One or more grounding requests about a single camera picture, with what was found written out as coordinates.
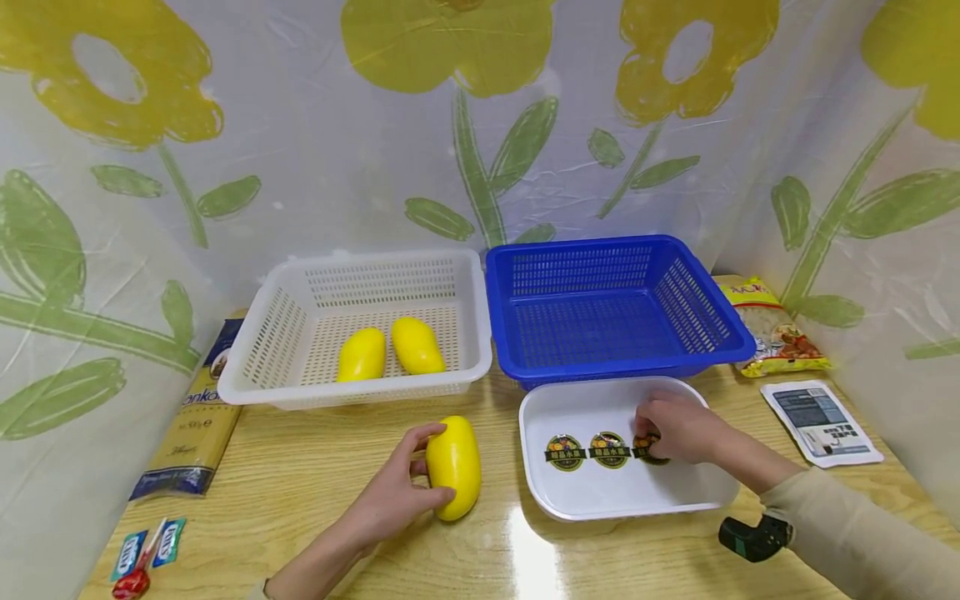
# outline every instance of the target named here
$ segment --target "person's left hand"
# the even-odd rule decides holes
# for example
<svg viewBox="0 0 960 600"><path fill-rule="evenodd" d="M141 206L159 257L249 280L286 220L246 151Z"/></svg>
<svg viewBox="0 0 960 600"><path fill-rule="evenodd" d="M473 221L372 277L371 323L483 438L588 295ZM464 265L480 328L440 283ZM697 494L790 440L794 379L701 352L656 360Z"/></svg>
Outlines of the person's left hand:
<svg viewBox="0 0 960 600"><path fill-rule="evenodd" d="M445 430L442 423L430 423L407 431L387 462L340 518L338 525L357 536L361 547L369 548L395 536L423 513L453 500L456 491L452 488L426 488L410 479L428 474L426 461L415 460L414 452L424 450L430 436Z"/></svg>

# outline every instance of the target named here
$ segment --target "blue plastic basket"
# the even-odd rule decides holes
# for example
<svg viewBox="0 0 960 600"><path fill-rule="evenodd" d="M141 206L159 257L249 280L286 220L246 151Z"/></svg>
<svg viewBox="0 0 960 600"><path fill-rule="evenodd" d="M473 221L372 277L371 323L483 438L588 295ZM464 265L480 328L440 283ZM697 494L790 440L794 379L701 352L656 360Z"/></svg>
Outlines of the blue plastic basket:
<svg viewBox="0 0 960 600"><path fill-rule="evenodd" d="M756 351L707 270L669 235L494 248L487 298L500 367L527 390L689 377Z"/></svg>

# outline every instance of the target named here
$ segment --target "white backdrop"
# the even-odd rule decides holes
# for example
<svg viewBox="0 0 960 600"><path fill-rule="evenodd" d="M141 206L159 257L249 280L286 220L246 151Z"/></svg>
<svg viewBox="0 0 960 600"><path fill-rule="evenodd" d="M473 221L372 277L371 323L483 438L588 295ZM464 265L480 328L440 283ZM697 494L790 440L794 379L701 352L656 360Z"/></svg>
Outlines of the white backdrop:
<svg viewBox="0 0 960 600"><path fill-rule="evenodd" d="M941 28L960 24L948 0L919 1L5 4L0 293L34 309L60 298L60 329L80 310L154 332L163 351L142 331L112 345L99 330L41 331L40 313L11 317L0 301L0 578L20 597L76 594L186 363L287 258L665 232L708 267L797 289L791 272L836 190L898 114L857 198L940 168L935 190L903 196L933 216L830 238L790 307L960 519L954 345L915 348L958 334L945 299L960 291L960 135L926 105L903 113L930 89L948 96L942 65L958 57ZM810 198L780 199L789 243L771 201L787 176ZM76 243L23 241L65 222ZM82 304L58 292L78 286ZM813 295L843 300L814 310ZM43 408L52 393L24 404L22 391L94 361L108 390L31 429L24 406L56 413ZM60 577L41 576L50 564Z"/></svg>

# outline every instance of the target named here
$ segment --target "snack bag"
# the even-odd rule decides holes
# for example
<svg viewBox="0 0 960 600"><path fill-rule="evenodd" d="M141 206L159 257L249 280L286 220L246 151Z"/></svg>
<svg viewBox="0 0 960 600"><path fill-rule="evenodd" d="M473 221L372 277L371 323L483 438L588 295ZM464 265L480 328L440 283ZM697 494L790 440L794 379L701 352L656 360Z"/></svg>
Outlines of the snack bag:
<svg viewBox="0 0 960 600"><path fill-rule="evenodd" d="M227 364L229 349L246 313L246 310L237 311L224 322L160 448L133 488L130 500L160 494L196 497L206 494L242 408L220 399L217 380Z"/></svg>
<svg viewBox="0 0 960 600"><path fill-rule="evenodd" d="M829 359L806 339L759 277L720 289L756 342L753 358L736 365L744 375L832 369Z"/></svg>

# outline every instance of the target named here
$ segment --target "table surface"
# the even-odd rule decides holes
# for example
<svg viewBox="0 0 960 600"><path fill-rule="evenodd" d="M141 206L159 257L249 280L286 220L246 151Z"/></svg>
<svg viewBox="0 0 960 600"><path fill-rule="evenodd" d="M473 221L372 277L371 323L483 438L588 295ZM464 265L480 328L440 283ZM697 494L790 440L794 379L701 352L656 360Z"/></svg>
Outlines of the table surface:
<svg viewBox="0 0 960 600"><path fill-rule="evenodd" d="M688 382L730 424L802 463L759 387L807 378L809 373L748 380L724 365ZM552 520L524 477L517 423L523 396L494 368L464 396L293 413L247 407L207 497L131 504L80 597L109 598L108 577L124 536L153 530L164 516L186 516L178 559L152 572L148 600L245 598L257 579L276 572L337 518L406 429L454 414L473 423L483 460L483 489L473 511L452 524L426 516L381 544L333 597L844 597L790 552L749 564L719 545L724 516L758 520L761 507L746 488L730 507L716 511L574 524ZM887 458L830 473L960 548L960 534L846 403Z"/></svg>

